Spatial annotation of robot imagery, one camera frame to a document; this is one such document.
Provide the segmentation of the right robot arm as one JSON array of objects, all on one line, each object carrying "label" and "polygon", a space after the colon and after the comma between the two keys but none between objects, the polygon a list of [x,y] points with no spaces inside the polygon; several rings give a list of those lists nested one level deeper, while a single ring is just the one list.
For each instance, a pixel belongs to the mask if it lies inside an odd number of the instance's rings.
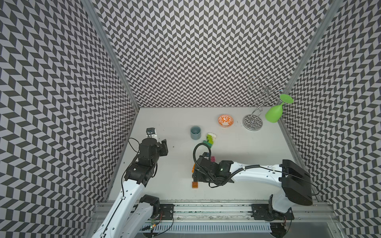
[{"label": "right robot arm", "polygon": [[192,170],[194,183],[205,182],[215,187],[228,183],[254,181],[278,188],[270,195],[270,212],[286,213],[294,205],[313,204],[312,183],[308,172],[291,160],[276,165],[245,165],[234,161],[213,162],[208,153],[195,161]]}]

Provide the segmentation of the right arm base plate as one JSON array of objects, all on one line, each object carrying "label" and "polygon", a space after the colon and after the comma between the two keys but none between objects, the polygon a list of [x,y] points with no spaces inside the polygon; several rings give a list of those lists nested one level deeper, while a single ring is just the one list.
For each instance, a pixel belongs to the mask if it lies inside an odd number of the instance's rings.
[{"label": "right arm base plate", "polygon": [[275,211],[271,204],[252,204],[252,216],[255,220],[275,221],[275,220],[294,220],[292,209],[289,208],[286,213]]}]

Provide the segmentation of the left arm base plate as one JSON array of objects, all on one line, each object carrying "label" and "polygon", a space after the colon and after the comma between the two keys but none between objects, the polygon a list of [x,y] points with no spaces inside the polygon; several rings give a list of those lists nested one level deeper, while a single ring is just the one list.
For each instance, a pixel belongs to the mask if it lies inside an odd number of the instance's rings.
[{"label": "left arm base plate", "polygon": [[149,203],[139,203],[130,219],[132,221],[148,221],[151,219],[172,220],[174,212],[173,204],[162,204],[159,206]]}]

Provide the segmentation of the dark green long lego brick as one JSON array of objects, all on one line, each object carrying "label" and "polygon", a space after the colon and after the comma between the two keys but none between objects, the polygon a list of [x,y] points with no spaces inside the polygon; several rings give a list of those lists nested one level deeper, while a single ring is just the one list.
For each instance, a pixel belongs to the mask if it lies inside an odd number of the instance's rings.
[{"label": "dark green long lego brick", "polygon": [[212,148],[212,144],[209,143],[208,141],[205,141],[205,140],[204,140],[203,143],[206,144],[209,148]]}]

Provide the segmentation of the white long lego brick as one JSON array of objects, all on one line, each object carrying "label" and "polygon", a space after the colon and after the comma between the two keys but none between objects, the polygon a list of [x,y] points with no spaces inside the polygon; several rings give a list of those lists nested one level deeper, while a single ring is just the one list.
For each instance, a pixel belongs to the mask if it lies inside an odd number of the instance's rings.
[{"label": "white long lego brick", "polygon": [[208,133],[208,135],[211,136],[213,139],[216,139],[216,138],[217,138],[217,135],[214,134],[214,133],[211,133],[211,132],[210,132],[210,133]]}]

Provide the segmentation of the lime square lego brick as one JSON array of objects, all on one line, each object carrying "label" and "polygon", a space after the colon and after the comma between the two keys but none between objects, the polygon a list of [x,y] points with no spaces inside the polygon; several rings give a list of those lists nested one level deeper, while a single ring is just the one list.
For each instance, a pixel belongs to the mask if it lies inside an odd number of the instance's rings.
[{"label": "lime square lego brick", "polygon": [[213,137],[210,134],[207,135],[207,142],[210,144],[214,144]]}]

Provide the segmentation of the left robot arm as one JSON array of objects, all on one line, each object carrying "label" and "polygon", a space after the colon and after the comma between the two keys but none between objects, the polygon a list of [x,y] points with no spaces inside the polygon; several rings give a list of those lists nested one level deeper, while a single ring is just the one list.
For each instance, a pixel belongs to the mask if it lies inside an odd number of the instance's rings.
[{"label": "left robot arm", "polygon": [[145,138],[126,168],[121,192],[106,218],[92,235],[94,238],[134,238],[150,218],[159,213],[160,200],[142,195],[157,168],[160,157],[168,155],[167,140]]}]

